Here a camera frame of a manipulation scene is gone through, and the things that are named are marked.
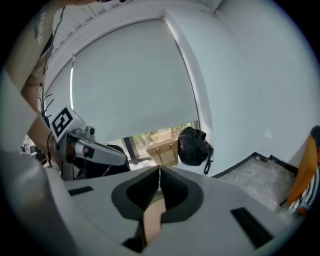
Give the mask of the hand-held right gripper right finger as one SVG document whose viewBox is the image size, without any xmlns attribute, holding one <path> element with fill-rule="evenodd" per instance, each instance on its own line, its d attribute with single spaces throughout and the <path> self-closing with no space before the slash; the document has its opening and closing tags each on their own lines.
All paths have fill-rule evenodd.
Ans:
<svg viewBox="0 0 320 256">
<path fill-rule="evenodd" d="M 177 168 L 160 169 L 166 203 L 149 256 L 282 256 L 301 221 L 286 225 L 233 184 Z"/>
</svg>

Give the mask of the person's left hand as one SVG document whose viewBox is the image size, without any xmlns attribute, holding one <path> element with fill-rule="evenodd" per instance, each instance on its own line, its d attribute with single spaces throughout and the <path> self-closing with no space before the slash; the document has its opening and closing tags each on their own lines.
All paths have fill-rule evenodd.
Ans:
<svg viewBox="0 0 320 256">
<path fill-rule="evenodd" d="M 68 142 L 66 145 L 66 161 L 71 163 L 78 156 L 86 156 L 89 148 L 79 142 Z"/>
</svg>

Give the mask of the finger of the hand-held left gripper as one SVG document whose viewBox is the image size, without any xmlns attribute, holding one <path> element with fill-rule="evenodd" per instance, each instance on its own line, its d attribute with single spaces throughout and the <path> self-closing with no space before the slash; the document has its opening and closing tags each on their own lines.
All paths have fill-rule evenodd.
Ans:
<svg viewBox="0 0 320 256">
<path fill-rule="evenodd" d="M 110 146 L 105 146 L 97 142 L 79 139 L 77 142 L 89 148 L 86 156 L 77 156 L 89 162 L 102 165 L 121 166 L 127 161 L 127 156 Z"/>
</svg>

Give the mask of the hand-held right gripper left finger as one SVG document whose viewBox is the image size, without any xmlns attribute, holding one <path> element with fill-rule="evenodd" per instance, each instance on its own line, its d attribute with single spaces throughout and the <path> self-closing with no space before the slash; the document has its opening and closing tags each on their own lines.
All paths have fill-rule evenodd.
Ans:
<svg viewBox="0 0 320 256">
<path fill-rule="evenodd" d="M 66 181 L 75 204 L 99 230 L 137 253 L 147 247 L 144 213 L 159 188 L 159 166 Z"/>
</svg>

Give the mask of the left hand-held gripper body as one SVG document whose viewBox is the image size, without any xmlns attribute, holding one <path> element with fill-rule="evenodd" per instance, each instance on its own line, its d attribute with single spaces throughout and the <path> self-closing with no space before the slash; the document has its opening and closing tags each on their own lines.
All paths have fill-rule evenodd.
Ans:
<svg viewBox="0 0 320 256">
<path fill-rule="evenodd" d="M 61 178 L 72 181 L 74 175 L 73 161 L 66 160 L 67 143 L 76 143 L 79 139 L 96 142 L 95 129 L 87 125 L 84 120 L 69 106 L 65 106 L 51 121 L 50 128 L 56 141 L 56 151 L 61 162 Z"/>
</svg>

